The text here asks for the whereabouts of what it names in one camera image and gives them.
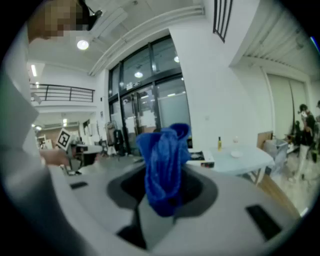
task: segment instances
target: white countertop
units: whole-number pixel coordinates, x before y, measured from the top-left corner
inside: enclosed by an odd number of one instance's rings
[[[233,157],[231,152],[235,150],[241,152],[242,156]],[[213,170],[220,173],[242,175],[275,164],[270,155],[254,146],[237,145],[222,148],[221,151],[211,148],[210,151],[214,158]]]

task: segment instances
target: ceiling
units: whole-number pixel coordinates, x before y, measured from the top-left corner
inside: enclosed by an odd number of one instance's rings
[[[68,123],[83,123],[90,118],[92,112],[67,112],[67,113],[40,113],[37,119],[34,121],[36,126],[58,125],[62,126],[63,119],[67,119]]]
[[[278,2],[272,5],[244,56],[281,63],[309,76],[320,73],[320,55],[312,40]]]
[[[31,62],[58,65],[89,72],[103,53],[128,31],[163,13],[199,4],[200,0],[86,0],[93,11],[102,10],[101,22],[108,23],[101,33],[70,31],[51,40],[36,39],[29,46]],[[90,47],[80,51],[79,40]]]

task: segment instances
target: blue towel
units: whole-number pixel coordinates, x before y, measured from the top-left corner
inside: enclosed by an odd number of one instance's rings
[[[143,133],[136,138],[146,165],[145,193],[151,207],[162,217],[172,216],[182,204],[181,165],[191,159],[189,135],[189,125],[176,123],[161,132]]]

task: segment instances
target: small bottle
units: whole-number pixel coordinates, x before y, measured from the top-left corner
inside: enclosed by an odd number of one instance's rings
[[[221,151],[222,149],[222,142],[221,142],[221,137],[219,137],[219,140],[218,140],[218,151]]]

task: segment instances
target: recessed light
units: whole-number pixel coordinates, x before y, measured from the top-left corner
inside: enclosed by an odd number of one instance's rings
[[[80,50],[86,50],[89,48],[89,43],[85,40],[80,40],[76,46],[80,49]]]
[[[33,76],[36,77],[37,76],[36,66],[35,65],[31,65],[31,70],[32,70]]]
[[[134,74],[134,76],[136,78],[142,78],[144,76],[144,74],[142,74],[141,72],[137,72],[137,73]]]

